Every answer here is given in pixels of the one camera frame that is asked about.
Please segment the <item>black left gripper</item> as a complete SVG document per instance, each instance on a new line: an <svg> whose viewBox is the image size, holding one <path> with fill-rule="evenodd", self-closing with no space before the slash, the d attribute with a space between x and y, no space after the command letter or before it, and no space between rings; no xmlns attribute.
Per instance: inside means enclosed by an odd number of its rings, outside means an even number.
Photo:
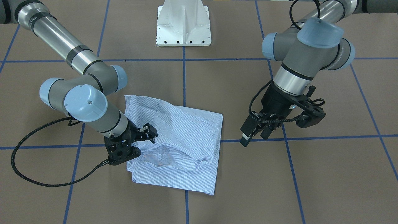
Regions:
<svg viewBox="0 0 398 224"><path fill-rule="evenodd" d="M295 122L300 128L317 125L326 113L322 108L325 103L323 98L310 99L315 89L311 85L306 95L294 96L283 92L274 82L265 84L249 103L248 117L240 128L243 133L240 143L248 146L257 133L267 140L283 123ZM263 90L266 92L261 99L262 109L256 112L252 110L252 105Z"/></svg>

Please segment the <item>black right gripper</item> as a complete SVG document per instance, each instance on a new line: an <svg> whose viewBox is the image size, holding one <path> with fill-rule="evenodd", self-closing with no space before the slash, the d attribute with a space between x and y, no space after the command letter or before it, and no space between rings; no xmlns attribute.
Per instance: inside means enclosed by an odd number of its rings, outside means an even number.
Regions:
<svg viewBox="0 0 398 224"><path fill-rule="evenodd" d="M142 128L138 128L130 120L124 132L119 135L104 137L104 145L108 152L108 164L119 165L141 155L140 149L133 146L136 141L150 141L155 144L158 137L157 129L151 124L146 123Z"/></svg>

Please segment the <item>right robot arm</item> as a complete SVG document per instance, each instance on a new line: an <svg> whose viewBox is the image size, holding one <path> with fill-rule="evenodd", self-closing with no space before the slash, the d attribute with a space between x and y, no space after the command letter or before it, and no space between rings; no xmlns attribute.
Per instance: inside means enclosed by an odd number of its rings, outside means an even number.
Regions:
<svg viewBox="0 0 398 224"><path fill-rule="evenodd" d="M120 66L108 66L91 48L71 34L39 0L2 0L1 24L19 24L48 44L76 72L70 80L49 78L39 90L49 107L92 127L104 136L106 163L118 165L141 155L137 141L155 143L157 130L150 124L138 128L107 95L124 88L128 77Z"/></svg>

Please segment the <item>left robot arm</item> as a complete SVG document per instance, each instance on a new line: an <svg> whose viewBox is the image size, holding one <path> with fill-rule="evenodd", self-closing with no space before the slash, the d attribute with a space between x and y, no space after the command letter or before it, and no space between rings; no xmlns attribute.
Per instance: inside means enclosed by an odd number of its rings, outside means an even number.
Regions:
<svg viewBox="0 0 398 224"><path fill-rule="evenodd" d="M337 22L351 14L396 13L396 0L326 0L301 20L292 16L294 1L289 9L292 25L282 33L270 33L263 39L263 55L280 61L281 66L261 90L262 109L252 110L257 92L249 104L248 117L241 127L240 143L247 146L253 136L261 133L263 139L281 127L295 122L300 128L318 124L324 117L324 99L312 100L315 91L311 85L321 70L346 68L355 57L352 43L343 38L344 30Z"/></svg>

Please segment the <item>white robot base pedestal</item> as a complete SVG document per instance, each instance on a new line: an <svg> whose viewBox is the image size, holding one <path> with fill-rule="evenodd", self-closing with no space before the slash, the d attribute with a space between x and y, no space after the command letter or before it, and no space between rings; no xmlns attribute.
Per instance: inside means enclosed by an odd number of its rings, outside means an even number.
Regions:
<svg viewBox="0 0 398 224"><path fill-rule="evenodd" d="M208 6L201 0L166 0L157 9L158 47L199 47L212 43Z"/></svg>

